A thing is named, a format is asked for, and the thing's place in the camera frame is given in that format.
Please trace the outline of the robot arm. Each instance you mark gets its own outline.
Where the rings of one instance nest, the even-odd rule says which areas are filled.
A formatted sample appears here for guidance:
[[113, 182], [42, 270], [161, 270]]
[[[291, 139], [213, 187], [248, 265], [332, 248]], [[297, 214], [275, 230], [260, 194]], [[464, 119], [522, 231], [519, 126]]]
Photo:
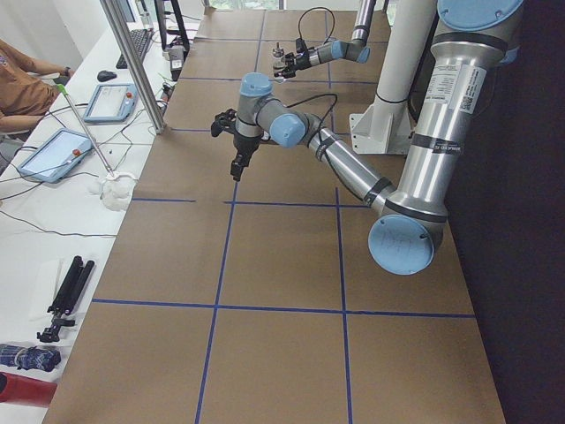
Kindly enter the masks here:
[[303, 145], [379, 219], [368, 236], [386, 271], [425, 269], [448, 220], [445, 194], [489, 70], [518, 51], [520, 1], [402, 1], [373, 103], [351, 116], [351, 144], [320, 117], [284, 105], [270, 78], [246, 74], [235, 110], [213, 134], [231, 133], [239, 180], [259, 145]]
[[[327, 39], [318, 47], [306, 45], [304, 37], [296, 39], [296, 50], [286, 53], [283, 49], [273, 49], [273, 74], [277, 79], [294, 78], [298, 71], [329, 63], [339, 59], [355, 63], [365, 63], [370, 56], [367, 46], [373, 17], [374, 1], [364, 1], [358, 10], [351, 40], [346, 42]], [[282, 105], [272, 96], [273, 86], [268, 76], [260, 72], [250, 72], [241, 81], [237, 110], [228, 110], [228, 121], [220, 123], [216, 117], [211, 133], [217, 136], [221, 129], [233, 135], [237, 154], [230, 166], [230, 174], [235, 180], [241, 178], [243, 169], [250, 164], [252, 154], [268, 133], [275, 143], [292, 148], [307, 135], [306, 120]]]

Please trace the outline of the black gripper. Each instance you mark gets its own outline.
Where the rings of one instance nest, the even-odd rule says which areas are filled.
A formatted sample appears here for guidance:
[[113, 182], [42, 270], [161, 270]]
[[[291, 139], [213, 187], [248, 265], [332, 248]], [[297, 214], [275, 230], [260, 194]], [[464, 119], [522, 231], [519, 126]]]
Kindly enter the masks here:
[[248, 167], [253, 153], [259, 148], [263, 139], [264, 131], [259, 129], [252, 135], [245, 135], [238, 129], [234, 130], [233, 144], [236, 148], [236, 160], [231, 162], [230, 175], [234, 181], [239, 182], [243, 173], [243, 168]]
[[285, 57], [273, 57], [272, 66], [285, 66], [284, 70], [274, 73], [277, 80], [287, 80], [295, 77], [294, 71], [301, 71], [309, 68], [308, 53], [288, 53]]

